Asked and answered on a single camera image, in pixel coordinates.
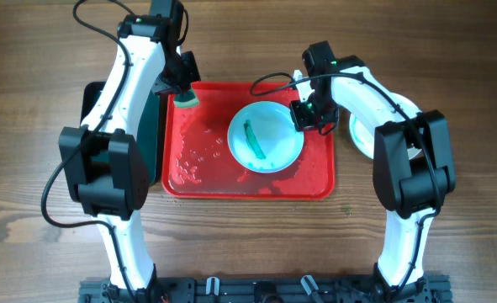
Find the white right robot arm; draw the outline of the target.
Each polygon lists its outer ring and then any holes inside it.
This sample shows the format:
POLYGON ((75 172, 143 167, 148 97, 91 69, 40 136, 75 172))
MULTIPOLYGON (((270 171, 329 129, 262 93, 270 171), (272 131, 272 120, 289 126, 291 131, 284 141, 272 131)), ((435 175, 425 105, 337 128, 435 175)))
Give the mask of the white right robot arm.
POLYGON ((292 82, 300 96, 290 105, 295 129, 325 136, 347 109, 372 135, 373 186, 387 211, 375 273, 386 296, 418 291, 429 227, 456 186, 446 118, 416 109, 358 57, 335 57, 326 41, 310 45, 302 59, 308 75, 292 82))

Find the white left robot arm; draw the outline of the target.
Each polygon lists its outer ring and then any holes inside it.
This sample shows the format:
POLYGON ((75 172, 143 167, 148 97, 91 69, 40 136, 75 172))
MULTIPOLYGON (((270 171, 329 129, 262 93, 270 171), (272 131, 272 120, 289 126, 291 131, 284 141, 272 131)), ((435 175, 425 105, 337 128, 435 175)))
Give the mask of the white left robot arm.
POLYGON ((197 63, 192 52, 180 51, 187 32, 188 11, 179 1, 154 1, 144 15, 129 11, 116 35, 106 34, 118 50, 97 101, 84 109, 79 127, 60 134, 62 161, 45 185, 42 216, 66 229, 96 226, 111 268, 106 280, 81 284, 81 302, 168 299, 143 235, 140 210, 151 181, 137 136, 150 95, 172 95, 180 108, 198 103, 197 63), (63 225, 50 217, 47 198, 60 173, 90 220, 63 225))

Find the white plate stained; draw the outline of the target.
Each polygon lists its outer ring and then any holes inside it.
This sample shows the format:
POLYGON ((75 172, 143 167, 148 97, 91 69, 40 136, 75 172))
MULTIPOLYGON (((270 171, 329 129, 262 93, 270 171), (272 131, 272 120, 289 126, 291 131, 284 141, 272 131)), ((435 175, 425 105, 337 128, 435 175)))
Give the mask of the white plate stained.
POLYGON ((271 101, 249 104, 235 114, 227 131, 230 153, 255 173, 277 173, 290 167, 304 147, 290 109, 271 101))
MULTIPOLYGON (((400 94, 391 93, 390 97, 411 119, 421 112, 416 104, 400 94)), ((373 159, 375 128, 387 122, 402 121, 404 121, 403 116, 391 105, 384 105, 381 100, 378 105, 362 111, 355 109, 350 113, 348 122, 350 137, 360 152, 373 159)))

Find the green yellow sponge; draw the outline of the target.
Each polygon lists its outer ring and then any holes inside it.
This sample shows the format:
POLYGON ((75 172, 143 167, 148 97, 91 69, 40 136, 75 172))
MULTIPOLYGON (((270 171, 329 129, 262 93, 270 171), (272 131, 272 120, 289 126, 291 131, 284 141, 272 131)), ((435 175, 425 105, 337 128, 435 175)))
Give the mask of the green yellow sponge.
POLYGON ((173 104, 179 109, 187 109, 197 106, 199 100, 195 91, 190 88, 185 92, 177 94, 173 99, 173 104))

